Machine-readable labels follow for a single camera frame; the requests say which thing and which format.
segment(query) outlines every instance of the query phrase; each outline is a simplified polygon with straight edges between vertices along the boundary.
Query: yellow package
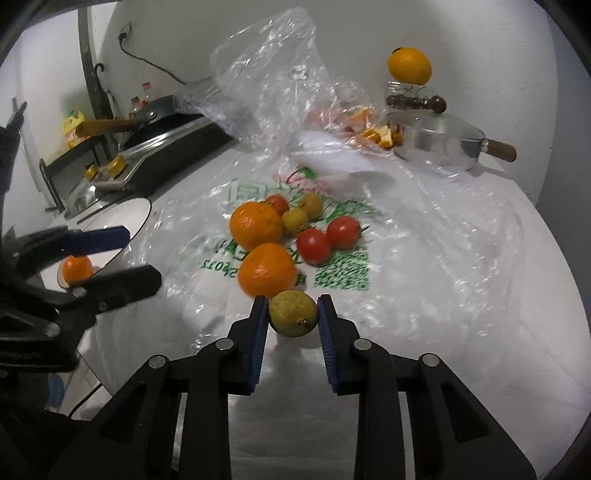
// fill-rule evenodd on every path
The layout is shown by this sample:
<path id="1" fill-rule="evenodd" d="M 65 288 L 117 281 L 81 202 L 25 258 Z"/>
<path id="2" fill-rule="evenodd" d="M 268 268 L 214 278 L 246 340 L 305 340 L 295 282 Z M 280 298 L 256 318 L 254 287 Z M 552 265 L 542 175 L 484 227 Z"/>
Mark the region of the yellow package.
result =
<path id="1" fill-rule="evenodd" d="M 90 137 L 78 137 L 76 135 L 76 127 L 86 120 L 84 113 L 79 109 L 72 110 L 70 116 L 66 118 L 61 124 L 61 131 L 64 134 L 66 143 L 69 148 L 74 148 L 76 145 L 82 143 Z"/>

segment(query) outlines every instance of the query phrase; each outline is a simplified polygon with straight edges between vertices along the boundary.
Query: orange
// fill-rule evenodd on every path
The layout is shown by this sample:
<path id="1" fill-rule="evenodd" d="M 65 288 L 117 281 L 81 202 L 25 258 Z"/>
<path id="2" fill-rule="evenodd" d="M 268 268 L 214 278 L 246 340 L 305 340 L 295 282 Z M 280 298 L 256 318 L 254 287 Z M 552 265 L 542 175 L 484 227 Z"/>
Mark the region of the orange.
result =
<path id="1" fill-rule="evenodd" d="M 68 285 L 90 278 L 94 271 L 88 257 L 68 256 L 61 262 L 61 274 Z"/>
<path id="2" fill-rule="evenodd" d="M 351 115 L 347 124 L 354 132 L 360 132 L 366 130 L 373 123 L 373 116 L 374 113 L 369 108 L 363 108 Z"/>
<path id="3" fill-rule="evenodd" d="M 296 265 L 281 245 L 263 244 L 250 252 L 238 269 L 238 283 L 247 295 L 273 298 L 296 284 Z"/>
<path id="4" fill-rule="evenodd" d="M 425 85 L 431 78 L 431 62 L 416 48 L 397 48 L 388 59 L 388 70 L 392 76 L 403 83 Z"/>
<path id="5" fill-rule="evenodd" d="M 404 136 L 402 133 L 392 135 L 392 143 L 397 147 L 402 147 L 404 145 Z"/>
<path id="6" fill-rule="evenodd" d="M 283 234 L 281 217 L 268 203 L 246 202 L 230 218 L 230 233 L 247 252 L 262 244 L 277 243 Z"/>
<path id="7" fill-rule="evenodd" d="M 363 136 L 369 140 L 373 140 L 382 148 L 392 148 L 394 145 L 392 141 L 392 131 L 388 125 L 369 128 L 363 132 Z"/>

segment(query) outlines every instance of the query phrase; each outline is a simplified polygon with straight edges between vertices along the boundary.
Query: glass jar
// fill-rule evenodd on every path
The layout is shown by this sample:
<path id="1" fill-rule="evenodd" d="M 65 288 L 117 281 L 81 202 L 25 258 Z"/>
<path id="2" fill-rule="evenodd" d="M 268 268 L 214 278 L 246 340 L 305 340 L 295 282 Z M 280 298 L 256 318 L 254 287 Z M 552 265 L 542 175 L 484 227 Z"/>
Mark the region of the glass jar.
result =
<path id="1" fill-rule="evenodd" d="M 402 110 L 400 96 L 405 98 L 428 99 L 437 95 L 437 92 L 425 85 L 413 85 L 412 83 L 388 82 L 384 88 L 384 100 L 391 111 Z"/>

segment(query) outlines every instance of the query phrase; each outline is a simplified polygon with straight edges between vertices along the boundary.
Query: wooden handle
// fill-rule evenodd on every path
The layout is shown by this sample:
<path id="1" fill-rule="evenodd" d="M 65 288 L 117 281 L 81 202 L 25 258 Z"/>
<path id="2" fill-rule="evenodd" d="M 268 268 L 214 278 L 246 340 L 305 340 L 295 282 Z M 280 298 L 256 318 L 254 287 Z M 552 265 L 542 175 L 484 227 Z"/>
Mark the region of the wooden handle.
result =
<path id="1" fill-rule="evenodd" d="M 107 132 L 127 132 L 141 124 L 138 120 L 86 120 L 76 127 L 78 137 L 95 137 Z"/>
<path id="2" fill-rule="evenodd" d="M 483 150 L 485 153 L 492 155 L 493 157 L 500 158 L 508 162 L 514 162 L 517 158 L 517 152 L 513 145 L 509 145 L 503 142 L 497 142 L 496 140 L 486 139 L 486 148 Z"/>

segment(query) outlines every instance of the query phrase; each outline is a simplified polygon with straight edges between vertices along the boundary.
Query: power outlet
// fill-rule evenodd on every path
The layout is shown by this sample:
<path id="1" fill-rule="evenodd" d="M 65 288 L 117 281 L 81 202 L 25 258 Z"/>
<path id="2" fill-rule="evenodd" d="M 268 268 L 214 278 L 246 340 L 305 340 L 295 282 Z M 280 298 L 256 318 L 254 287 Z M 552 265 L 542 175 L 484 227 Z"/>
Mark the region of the power outlet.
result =
<path id="1" fill-rule="evenodd" d="M 119 32 L 119 35 L 125 35 L 125 39 L 129 40 L 131 36 L 131 22 L 127 22 L 125 25 L 123 25 L 123 28 L 121 28 L 121 32 Z"/>

